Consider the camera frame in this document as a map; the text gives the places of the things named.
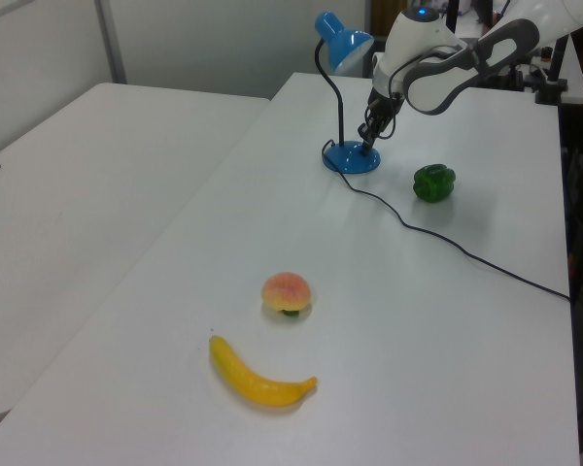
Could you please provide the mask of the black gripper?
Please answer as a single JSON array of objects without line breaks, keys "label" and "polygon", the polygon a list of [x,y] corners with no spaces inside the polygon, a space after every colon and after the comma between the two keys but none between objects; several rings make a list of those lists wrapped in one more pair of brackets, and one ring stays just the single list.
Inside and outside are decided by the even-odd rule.
[{"label": "black gripper", "polygon": [[382,134],[389,123],[394,120],[401,108],[401,93],[394,92],[385,96],[372,89],[367,99],[365,111],[365,123],[358,128],[361,137],[361,153],[369,155],[377,138],[376,134]]}]

